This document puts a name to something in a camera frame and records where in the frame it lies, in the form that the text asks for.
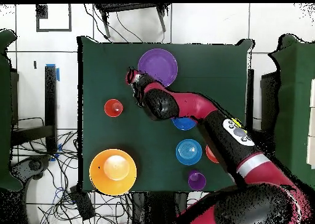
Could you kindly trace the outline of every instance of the white stripe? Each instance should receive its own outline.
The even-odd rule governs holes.
[[[265,162],[270,162],[270,160],[263,155],[262,153],[255,155],[251,158],[249,158],[245,163],[243,163],[240,168],[236,171],[237,173],[240,173],[243,178],[246,177],[246,175],[254,168],[258,167],[260,164],[263,164]]]

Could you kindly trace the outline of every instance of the red cup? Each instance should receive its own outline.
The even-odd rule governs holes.
[[[214,156],[214,154],[211,152],[209,146],[205,147],[205,153],[207,155],[207,157],[212,161],[215,162],[216,164],[218,164],[218,160],[216,159],[216,157]]]
[[[105,113],[111,118],[119,116],[122,112],[123,106],[117,99],[109,99],[105,103]]]

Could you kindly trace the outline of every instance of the table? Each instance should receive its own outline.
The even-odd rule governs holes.
[[[315,170],[306,163],[315,44],[301,42],[291,34],[282,36],[280,42],[279,49],[271,54],[281,77],[275,156],[294,176],[315,189]]]
[[[91,161],[99,152],[109,148],[121,149],[133,157],[137,165],[137,179],[131,191],[191,191],[188,186],[188,172],[191,169],[200,170],[205,175],[207,184],[203,191],[216,191],[233,184],[221,166],[205,155],[206,144],[197,128],[181,131],[170,120],[150,120],[135,104],[125,76],[128,67],[137,68],[140,57],[147,50],[168,50],[178,63],[178,75],[170,89],[208,95],[244,122],[246,60],[247,51],[252,46],[250,39],[243,40],[237,46],[102,44],[84,36],[79,39],[82,42],[83,60],[84,191],[95,189],[89,178]],[[124,105],[124,111],[116,118],[110,118],[104,112],[104,104],[111,98],[118,99]],[[175,156],[177,144],[185,138],[197,140],[204,152],[201,160],[193,166],[184,166]]]

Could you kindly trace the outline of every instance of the orange plate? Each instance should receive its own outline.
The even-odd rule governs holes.
[[[120,155],[125,158],[129,163],[129,173],[122,180],[115,181],[109,179],[104,173],[104,163],[112,155]],[[134,160],[129,154],[119,149],[108,149],[102,151],[101,153],[96,155],[96,157],[94,157],[90,165],[90,180],[92,184],[100,192],[107,195],[115,196],[122,195],[128,192],[131,189],[132,185],[134,185],[136,177],[137,168],[135,166]]]

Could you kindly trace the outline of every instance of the blue bowl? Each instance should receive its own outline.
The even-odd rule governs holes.
[[[172,118],[172,122],[174,126],[176,126],[180,130],[190,130],[193,128],[197,122],[190,118]]]
[[[177,159],[186,166],[197,163],[202,156],[200,144],[193,139],[185,139],[176,147]]]

